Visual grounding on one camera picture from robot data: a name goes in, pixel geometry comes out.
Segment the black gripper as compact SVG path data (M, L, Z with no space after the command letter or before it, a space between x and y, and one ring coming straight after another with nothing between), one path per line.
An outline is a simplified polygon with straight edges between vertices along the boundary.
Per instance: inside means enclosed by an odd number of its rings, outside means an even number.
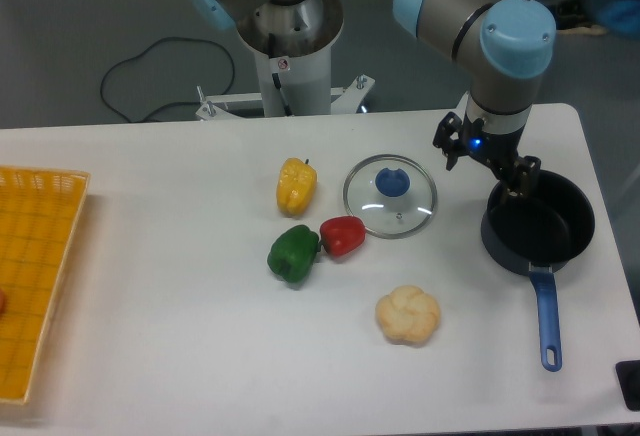
M537 188L541 170L539 158L518 154L531 107L500 114L483 108L470 93L465 94L464 102L463 125L454 112L448 112L434 134L433 146L446 158L446 170L451 171L457 164L464 145L473 160L502 180L503 202L509 198L528 198Z

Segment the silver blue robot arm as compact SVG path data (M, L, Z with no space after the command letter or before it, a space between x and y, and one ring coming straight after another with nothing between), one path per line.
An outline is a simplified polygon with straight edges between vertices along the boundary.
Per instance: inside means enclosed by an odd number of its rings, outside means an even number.
M191 0L253 52L266 116L330 111L331 49L344 24L340 0ZM454 165L468 156L503 188L528 196L540 161L518 144L553 54L556 23L532 0L393 0L395 21L472 78L462 119L442 122L434 145Z

